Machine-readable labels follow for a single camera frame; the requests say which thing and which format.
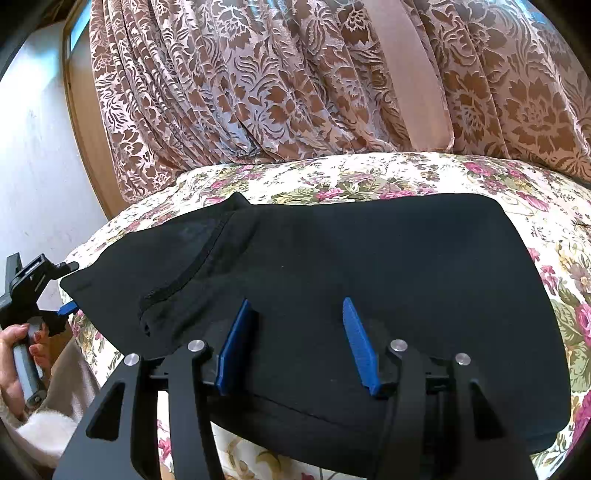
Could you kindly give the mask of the beige left sleeve forearm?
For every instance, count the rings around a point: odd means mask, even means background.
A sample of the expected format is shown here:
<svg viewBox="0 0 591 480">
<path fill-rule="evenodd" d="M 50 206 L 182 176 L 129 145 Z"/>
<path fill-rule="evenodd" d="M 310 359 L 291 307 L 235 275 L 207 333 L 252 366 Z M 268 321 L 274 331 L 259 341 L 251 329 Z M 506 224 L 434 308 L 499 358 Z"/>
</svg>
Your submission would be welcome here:
<svg viewBox="0 0 591 480">
<path fill-rule="evenodd" d="M 12 351 L 1 348 L 1 421 L 9 438 L 34 466 L 54 469 L 99 384 L 77 342 L 70 340 L 51 369 L 47 397 L 28 412 Z"/>
</svg>

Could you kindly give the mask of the person's left hand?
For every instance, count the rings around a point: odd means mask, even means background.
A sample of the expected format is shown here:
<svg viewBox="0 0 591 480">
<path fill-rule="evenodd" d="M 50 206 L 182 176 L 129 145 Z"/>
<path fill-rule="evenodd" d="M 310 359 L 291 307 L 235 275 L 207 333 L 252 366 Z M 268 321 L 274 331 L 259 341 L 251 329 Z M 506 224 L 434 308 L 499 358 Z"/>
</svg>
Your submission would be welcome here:
<svg viewBox="0 0 591 480">
<path fill-rule="evenodd" d="M 28 336 L 29 324 L 11 325 L 1 331 L 1 396 L 6 407 L 18 419 L 23 420 L 26 404 L 14 362 L 13 348 Z M 34 333 L 29 353 L 43 371 L 45 385 L 49 383 L 51 361 L 48 330 L 45 324 Z"/>
</svg>

